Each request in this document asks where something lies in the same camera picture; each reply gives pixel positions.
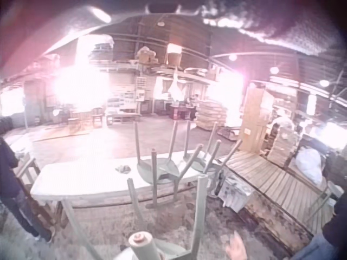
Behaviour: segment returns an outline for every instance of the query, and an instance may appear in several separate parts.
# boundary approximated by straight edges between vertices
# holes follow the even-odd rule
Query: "stacked boxes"
[[[227,109],[219,102],[213,100],[200,101],[196,108],[197,114],[194,120],[196,125],[205,130],[212,130],[214,122],[218,126],[224,126],[227,119]]]
[[[299,135],[294,130],[280,127],[267,159],[280,167],[284,167],[298,141]]]
[[[267,131],[274,97],[264,89],[250,88],[247,91],[239,139],[240,150],[259,153]]]

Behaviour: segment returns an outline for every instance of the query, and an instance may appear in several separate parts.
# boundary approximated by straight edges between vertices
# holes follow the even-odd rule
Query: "wooden platform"
[[[325,204],[308,223],[305,223],[309,207],[319,193],[257,154],[238,151],[227,162],[227,167],[313,235],[332,217],[333,208]]]

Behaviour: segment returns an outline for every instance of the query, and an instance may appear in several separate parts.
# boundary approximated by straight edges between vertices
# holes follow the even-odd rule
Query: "person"
[[[12,170],[17,166],[15,153],[0,136],[0,200],[26,232],[32,234],[36,240],[42,237],[51,242],[54,234],[33,214],[22,186]]]
[[[347,193],[343,193],[334,206],[332,219],[322,232],[297,252],[291,260],[335,260],[343,257],[347,245]]]

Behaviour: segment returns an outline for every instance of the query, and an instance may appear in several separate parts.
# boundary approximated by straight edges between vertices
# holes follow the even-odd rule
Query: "floor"
[[[142,155],[150,155],[152,148],[158,153],[168,152],[173,122],[168,118],[143,118],[139,123],[140,148]],[[81,157],[126,158],[136,156],[134,131],[131,123],[113,125],[110,128],[95,129],[89,135],[35,141],[45,127],[30,132],[12,144],[14,150],[25,148],[35,156],[39,167],[46,164],[72,161]],[[183,150],[186,122],[179,122],[174,151]],[[207,144],[209,132],[194,128],[191,130],[189,149],[197,144]],[[232,143],[222,140],[217,156],[226,155]],[[180,193],[173,208],[157,211],[140,205],[148,230],[154,237],[177,243],[189,248],[194,224],[195,193]],[[96,250],[105,258],[113,259],[127,247],[130,234],[138,230],[131,205],[101,209],[75,210],[87,237]],[[199,260],[226,259],[224,244],[237,231],[246,246],[248,259],[282,259],[286,251],[245,210],[239,214],[223,208],[219,199],[207,200],[207,213]],[[1,236],[13,246],[19,246],[27,259],[91,259],[76,240],[71,226],[58,230],[53,244],[36,242],[21,229],[11,214],[8,215]]]
[[[238,151],[227,162],[227,166],[260,193],[282,208],[312,234],[317,234],[332,217],[333,207],[325,204],[312,219],[306,221],[310,212],[319,205],[314,204],[318,194],[294,176],[275,166],[259,155]]]

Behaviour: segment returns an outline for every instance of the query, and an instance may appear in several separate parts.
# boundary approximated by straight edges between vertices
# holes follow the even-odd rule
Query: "concrete floor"
[[[142,155],[150,155],[152,148],[155,148],[158,154],[167,153],[172,126],[173,122],[168,118],[144,118],[139,123]],[[32,142],[40,129],[42,127],[31,129],[28,135],[20,138],[12,147],[18,149],[25,146],[36,157],[41,168],[46,164],[72,161],[81,157],[92,160],[95,157],[136,156],[131,123],[95,129],[89,135]],[[185,130],[186,122],[179,122],[174,151],[183,150]],[[194,149],[199,143],[206,145],[209,134],[201,129],[192,129],[189,149]],[[218,156],[227,154],[232,145],[222,137],[221,140]],[[194,190],[182,192],[175,205],[157,211],[145,209],[143,203],[140,205],[148,224],[147,228],[154,237],[189,248],[194,224],[194,195]],[[78,209],[75,214],[87,237],[105,259],[113,259],[126,248],[128,237],[138,231],[131,205]],[[226,259],[224,243],[234,230],[238,231],[246,245],[248,259],[282,259],[286,256],[281,246],[253,221],[245,210],[236,214],[231,209],[223,208],[219,199],[208,198],[205,231],[198,259]],[[9,214],[1,236],[13,245],[20,246],[28,259],[91,259],[76,240],[70,225],[64,230],[58,230],[53,244],[47,245],[43,241],[34,241]]]

